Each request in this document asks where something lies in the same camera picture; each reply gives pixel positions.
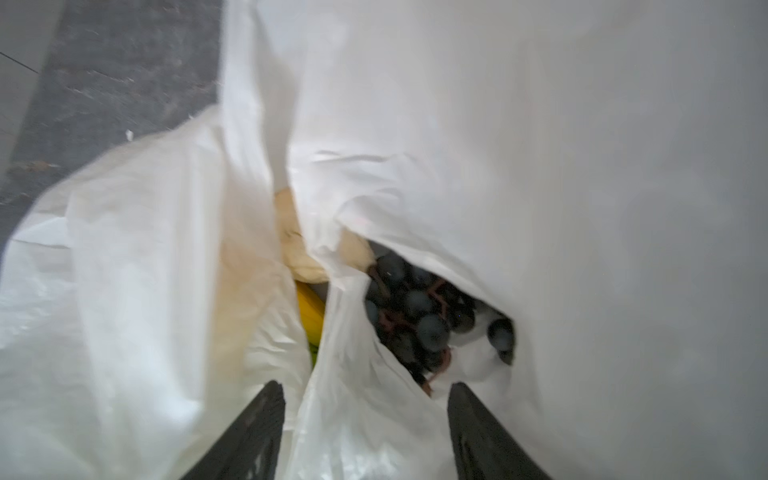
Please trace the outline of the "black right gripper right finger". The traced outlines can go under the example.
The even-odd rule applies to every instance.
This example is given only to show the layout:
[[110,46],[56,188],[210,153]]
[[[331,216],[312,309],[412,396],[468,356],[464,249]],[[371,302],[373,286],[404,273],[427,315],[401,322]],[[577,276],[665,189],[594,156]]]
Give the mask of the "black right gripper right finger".
[[551,480],[465,383],[451,385],[447,415],[460,480]]

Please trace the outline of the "white plastic bag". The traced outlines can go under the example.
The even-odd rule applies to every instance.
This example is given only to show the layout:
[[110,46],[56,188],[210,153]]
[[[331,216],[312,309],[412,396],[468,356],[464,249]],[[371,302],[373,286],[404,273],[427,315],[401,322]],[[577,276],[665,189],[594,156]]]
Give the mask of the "white plastic bag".
[[[3,478],[179,478],[272,380],[281,479],[455,478],[456,381],[555,479],[766,477],[765,2],[229,1],[220,53],[10,237]],[[515,320],[513,368],[427,396],[343,229]]]

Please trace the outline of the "yellow fake fruit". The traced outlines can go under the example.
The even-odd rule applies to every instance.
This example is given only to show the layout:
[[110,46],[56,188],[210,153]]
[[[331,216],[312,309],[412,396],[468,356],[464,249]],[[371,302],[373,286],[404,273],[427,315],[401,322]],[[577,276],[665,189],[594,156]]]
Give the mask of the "yellow fake fruit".
[[321,343],[325,303],[307,284],[296,282],[300,320],[309,344],[317,349]]

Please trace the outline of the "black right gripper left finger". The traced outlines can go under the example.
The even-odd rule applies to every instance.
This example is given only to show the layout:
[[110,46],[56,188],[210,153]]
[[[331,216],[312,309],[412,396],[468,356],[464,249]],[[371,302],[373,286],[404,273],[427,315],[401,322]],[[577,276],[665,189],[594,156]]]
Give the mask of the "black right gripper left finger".
[[181,479],[274,479],[285,412],[283,386],[269,381]]

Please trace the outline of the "green fake fruit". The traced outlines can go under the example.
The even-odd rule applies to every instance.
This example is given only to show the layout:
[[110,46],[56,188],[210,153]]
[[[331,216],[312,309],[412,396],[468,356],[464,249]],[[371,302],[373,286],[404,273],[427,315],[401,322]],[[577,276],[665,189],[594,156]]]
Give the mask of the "green fake fruit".
[[310,351],[312,366],[315,366],[317,362],[317,356],[318,356],[318,346],[314,344],[310,344],[309,351]]

